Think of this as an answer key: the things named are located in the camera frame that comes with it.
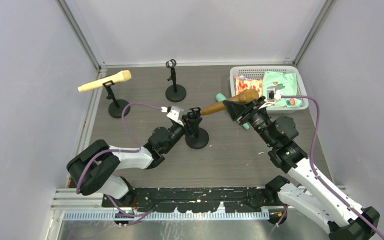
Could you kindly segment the black mic stand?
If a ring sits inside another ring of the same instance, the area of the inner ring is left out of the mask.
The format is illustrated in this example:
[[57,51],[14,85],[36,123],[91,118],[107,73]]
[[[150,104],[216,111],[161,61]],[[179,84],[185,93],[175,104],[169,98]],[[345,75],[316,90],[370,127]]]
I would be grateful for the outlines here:
[[186,98],[187,95],[186,89],[182,85],[177,84],[175,70],[176,65],[177,62],[175,59],[170,59],[165,63],[165,66],[170,69],[170,77],[167,79],[167,81],[172,81],[172,85],[170,85],[165,91],[165,96],[167,100],[173,103],[181,102]]
[[[200,111],[201,108],[194,107],[194,108],[190,108],[189,110],[190,111]],[[208,132],[205,129],[201,128],[200,124],[199,124],[198,133],[199,133],[198,136],[186,136],[186,134],[185,134],[186,144],[194,150],[199,150],[199,149],[206,147],[207,144],[209,143],[209,140],[210,140]]]
[[120,119],[121,117],[125,117],[129,114],[131,107],[127,106],[129,104],[128,101],[124,99],[117,99],[112,90],[112,86],[115,83],[111,81],[104,82],[102,85],[107,92],[106,99],[112,100],[112,103],[108,106],[108,113],[112,118]]

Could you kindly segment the gold microphone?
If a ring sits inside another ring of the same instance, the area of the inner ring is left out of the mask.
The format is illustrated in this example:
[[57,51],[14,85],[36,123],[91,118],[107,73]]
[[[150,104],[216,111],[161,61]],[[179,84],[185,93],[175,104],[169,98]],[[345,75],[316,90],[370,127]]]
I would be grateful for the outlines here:
[[229,104],[246,104],[253,100],[258,100],[259,97],[260,96],[257,90],[246,89],[238,95],[202,108],[200,110],[200,114],[202,116],[208,116],[226,110]]

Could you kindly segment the mint green microphone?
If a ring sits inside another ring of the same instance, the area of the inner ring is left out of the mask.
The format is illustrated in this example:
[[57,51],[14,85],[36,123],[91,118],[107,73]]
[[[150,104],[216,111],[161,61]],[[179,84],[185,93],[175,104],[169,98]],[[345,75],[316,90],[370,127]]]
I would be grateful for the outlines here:
[[[224,100],[226,100],[227,98],[225,97],[224,94],[222,93],[218,93],[216,96],[215,96],[215,99],[217,102],[222,102]],[[247,124],[247,123],[244,123],[241,125],[245,130],[249,130],[250,129],[250,126]]]

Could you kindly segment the beige microphone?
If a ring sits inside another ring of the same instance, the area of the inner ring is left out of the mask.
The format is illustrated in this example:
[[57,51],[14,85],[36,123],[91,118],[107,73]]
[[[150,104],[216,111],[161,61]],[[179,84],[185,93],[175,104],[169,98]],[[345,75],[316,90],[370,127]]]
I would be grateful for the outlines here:
[[104,86],[111,86],[115,83],[126,82],[132,78],[132,74],[129,70],[121,70],[116,74],[85,83],[77,88],[79,92],[87,92]]

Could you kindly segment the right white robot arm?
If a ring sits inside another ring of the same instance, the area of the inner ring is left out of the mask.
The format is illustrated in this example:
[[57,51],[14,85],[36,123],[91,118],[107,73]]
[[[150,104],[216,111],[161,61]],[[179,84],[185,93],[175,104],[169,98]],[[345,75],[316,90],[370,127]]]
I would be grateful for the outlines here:
[[375,233],[380,214],[372,206],[363,207],[316,167],[295,141],[296,124],[291,117],[269,117],[261,97],[248,103],[223,101],[230,118],[248,123],[271,149],[272,163],[309,191],[299,190],[289,180],[277,176],[265,187],[283,204],[293,207],[320,226],[331,240],[368,240]]

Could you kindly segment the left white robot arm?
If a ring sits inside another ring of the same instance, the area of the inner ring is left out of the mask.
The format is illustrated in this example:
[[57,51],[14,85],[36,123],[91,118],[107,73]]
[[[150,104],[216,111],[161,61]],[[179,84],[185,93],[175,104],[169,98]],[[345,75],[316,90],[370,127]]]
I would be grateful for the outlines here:
[[102,193],[122,199],[131,195],[133,188],[124,177],[115,176],[115,171],[158,167],[182,137],[186,137],[190,148],[197,149],[193,141],[201,137],[201,109],[195,107],[184,114],[182,109],[172,106],[167,112],[171,127],[155,128],[147,143],[138,148],[115,147],[98,139],[70,160],[66,169],[76,184],[76,193]]

